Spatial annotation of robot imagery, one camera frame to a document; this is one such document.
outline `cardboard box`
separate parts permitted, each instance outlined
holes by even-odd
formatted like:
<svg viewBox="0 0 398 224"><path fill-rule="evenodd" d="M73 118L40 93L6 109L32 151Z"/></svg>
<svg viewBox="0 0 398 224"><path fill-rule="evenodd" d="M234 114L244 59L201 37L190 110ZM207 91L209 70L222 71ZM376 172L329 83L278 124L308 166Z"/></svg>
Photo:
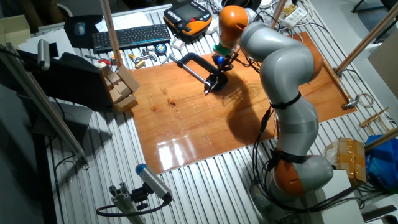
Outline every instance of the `cardboard box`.
<svg viewBox="0 0 398 224"><path fill-rule="evenodd" d="M114 104L119 103L124 99L123 96L115 88L109 91L109 93L111 94L111 98Z"/></svg>
<svg viewBox="0 0 398 224"><path fill-rule="evenodd" d="M111 81L109 81L107 78L105 78L105 84L106 84L106 87L108 88L108 91L111 91L113 88Z"/></svg>
<svg viewBox="0 0 398 224"><path fill-rule="evenodd" d="M24 15L0 19L0 44L11 43L15 49L30 38L30 26Z"/></svg>
<svg viewBox="0 0 398 224"><path fill-rule="evenodd" d="M363 143L351 138L338 138L326 147L326 158L337 169L347 172L351 185L366 183Z"/></svg>
<svg viewBox="0 0 398 224"><path fill-rule="evenodd" d="M109 66L101 68L101 71L102 71L101 78L103 80L104 85L107 86L106 81L105 81L106 77L108 75L112 74L113 71L111 70L111 68ZM131 109L134 105L137 104L136 97L134 96L134 92L137 91L137 89L139 87L139 83L130 74L129 70L124 65L120 66L119 70L117 71L117 74L119 75L121 80L124 82L124 84L126 84L126 86L131 91L133 91L133 94L129 95L125 99L121 100L118 103L113 103L114 110L116 110L119 113L124 113L124 112L128 111L129 109ZM108 93L109 93L109 98L112 99L110 91L108 91Z"/></svg>
<svg viewBox="0 0 398 224"><path fill-rule="evenodd" d="M112 83L112 86L116 86L121 81L119 75L116 72L107 75L106 78Z"/></svg>
<svg viewBox="0 0 398 224"><path fill-rule="evenodd" d="M123 98L128 97L131 94L129 87L124 84L124 82L119 82L114 88L123 96Z"/></svg>
<svg viewBox="0 0 398 224"><path fill-rule="evenodd" d="M120 66L118 70L118 75L120 78L124 81L124 83L132 90L134 93L138 90L139 88L139 83L137 80L130 74L129 70L126 68L126 66L122 65Z"/></svg>

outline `paper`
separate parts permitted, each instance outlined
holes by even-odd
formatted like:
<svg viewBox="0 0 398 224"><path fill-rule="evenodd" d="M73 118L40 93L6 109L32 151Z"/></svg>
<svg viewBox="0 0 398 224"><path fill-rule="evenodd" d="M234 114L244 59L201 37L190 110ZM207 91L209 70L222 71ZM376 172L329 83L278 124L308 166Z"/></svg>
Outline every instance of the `paper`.
<svg viewBox="0 0 398 224"><path fill-rule="evenodd" d="M112 20L115 30L152 25L143 12L112 17ZM101 22L95 24L95 26L97 27L99 32L108 31L105 20L102 20Z"/></svg>
<svg viewBox="0 0 398 224"><path fill-rule="evenodd" d="M18 47L23 51L37 54L37 44L39 43L39 40L45 40L49 44L57 43L58 57L55 57L55 59L59 59L65 52L75 54L64 29L51 31L44 35L29 38L25 43L18 45Z"/></svg>

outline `orange wooden surface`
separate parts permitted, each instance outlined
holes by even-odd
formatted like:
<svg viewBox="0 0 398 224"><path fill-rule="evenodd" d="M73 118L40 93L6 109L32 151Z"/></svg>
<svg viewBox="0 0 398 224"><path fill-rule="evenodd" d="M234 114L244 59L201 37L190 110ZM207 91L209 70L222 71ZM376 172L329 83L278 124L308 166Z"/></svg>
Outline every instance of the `orange wooden surface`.
<svg viewBox="0 0 398 224"><path fill-rule="evenodd" d="M301 35L313 45L307 33ZM203 58L211 62L211 55ZM243 54L239 58L245 62ZM203 78L209 75L195 62L188 66ZM132 108L134 123L146 164L157 174L252 144L269 107L259 74L238 62L227 73L227 86L208 96L203 84L176 63L131 73L141 84ZM320 122L356 111L341 109L345 99L325 68L299 89L314 104ZM270 119L262 138L274 132Z"/></svg>

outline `black keyboard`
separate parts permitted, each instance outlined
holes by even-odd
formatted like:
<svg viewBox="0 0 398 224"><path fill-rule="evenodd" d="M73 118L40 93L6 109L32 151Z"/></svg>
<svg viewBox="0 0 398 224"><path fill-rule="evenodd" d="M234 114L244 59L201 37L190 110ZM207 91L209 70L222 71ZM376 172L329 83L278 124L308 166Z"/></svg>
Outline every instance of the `black keyboard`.
<svg viewBox="0 0 398 224"><path fill-rule="evenodd" d="M109 52L112 50L108 32L92 34L94 53ZM154 44L170 42L170 34L165 24L136 27L116 31L120 49L144 47Z"/></svg>

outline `blue bag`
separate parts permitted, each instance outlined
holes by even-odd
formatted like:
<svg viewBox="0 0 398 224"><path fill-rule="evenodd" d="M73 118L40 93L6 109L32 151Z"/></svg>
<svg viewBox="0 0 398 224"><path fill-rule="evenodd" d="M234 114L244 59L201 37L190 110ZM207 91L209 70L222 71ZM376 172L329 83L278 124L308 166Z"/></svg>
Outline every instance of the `blue bag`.
<svg viewBox="0 0 398 224"><path fill-rule="evenodd" d="M381 135L370 136L366 144ZM391 193L398 193L398 140L390 141L369 151L365 156L366 175Z"/></svg>

